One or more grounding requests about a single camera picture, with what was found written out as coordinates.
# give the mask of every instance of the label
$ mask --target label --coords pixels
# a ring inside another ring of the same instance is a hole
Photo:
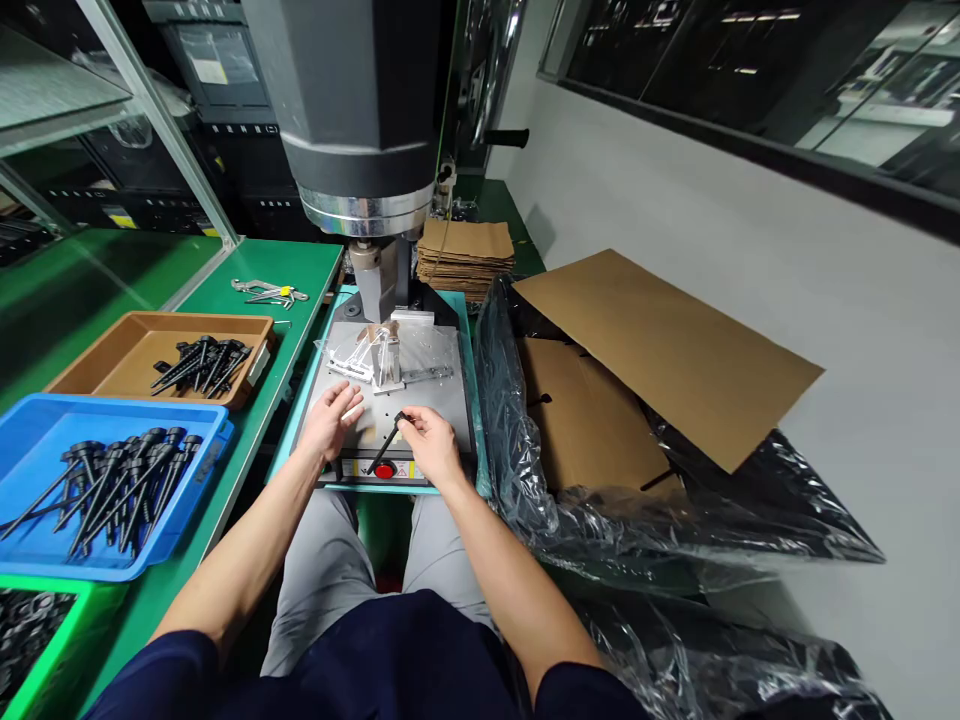
[[[260,352],[257,353],[256,360],[253,361],[253,365],[250,366],[250,372],[247,373],[247,382],[251,385],[256,385],[257,380],[260,379],[263,369],[267,366],[267,361],[270,359],[270,351],[267,350],[267,344],[264,343],[260,346]]]
[[[223,71],[223,65],[219,60],[198,60],[190,58],[193,63],[193,70],[197,73],[197,78],[202,83],[209,85],[229,85],[227,74]]]
[[[367,468],[370,467],[371,460],[366,458],[362,460],[343,458],[342,462],[344,475],[376,478],[380,481],[380,478],[374,473],[366,472]],[[417,480],[423,479],[423,473],[417,469],[417,465],[413,460],[391,460],[391,462],[397,466],[397,474],[391,478],[392,480],[406,480],[411,477]]]
[[[110,215],[108,217],[116,223],[117,227],[129,228],[130,230],[137,229],[137,224],[129,215]]]
[[[200,464],[200,467],[197,469],[197,475],[194,478],[194,482],[202,483],[207,475],[210,474],[210,471],[213,470],[213,464],[217,461],[217,456],[220,454],[220,448],[223,446],[221,440],[214,440],[210,443],[210,449],[207,450],[207,454],[203,458],[203,462]]]

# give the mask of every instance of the metal cylinder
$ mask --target metal cylinder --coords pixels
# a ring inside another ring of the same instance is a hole
[[[304,211],[326,232],[383,237],[426,221],[451,5],[243,0]]]
[[[327,195],[298,186],[304,212],[328,233],[383,237],[422,231],[433,200],[433,183],[393,197],[358,198]]]
[[[380,267],[380,248],[376,244],[363,240],[351,240],[348,249],[354,272],[376,270]]]

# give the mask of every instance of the green plastic bin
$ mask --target green plastic bin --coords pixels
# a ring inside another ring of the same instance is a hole
[[[60,717],[58,708],[86,669],[86,661],[110,628],[107,619],[123,602],[124,584],[86,580],[0,575],[0,588],[75,595],[73,607],[37,659],[20,690],[13,696],[2,720]]]

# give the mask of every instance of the cardboard sheet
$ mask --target cardboard sheet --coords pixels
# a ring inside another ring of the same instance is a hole
[[[427,220],[417,245],[417,275],[436,290],[462,292],[467,300],[480,302],[493,278],[513,269],[507,224],[451,222],[444,244],[446,226],[443,220]]]
[[[613,250],[514,287],[727,472],[823,372]]]
[[[528,412],[540,428],[544,474],[554,491],[575,485],[639,490],[670,464],[626,385],[576,345],[521,338]],[[549,402],[537,401],[545,396]],[[682,488],[670,477],[651,498]]]
[[[445,220],[429,218],[423,227],[419,247],[439,252],[446,224]],[[506,223],[451,222],[443,254],[508,258],[513,257],[513,242]]]

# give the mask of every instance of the gray pants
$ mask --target gray pants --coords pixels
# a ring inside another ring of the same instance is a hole
[[[438,495],[418,495],[403,592],[429,588],[470,620],[494,629],[450,511]],[[353,513],[338,492],[314,490],[284,562],[277,617],[261,675],[288,675],[323,632],[378,597],[373,567]]]

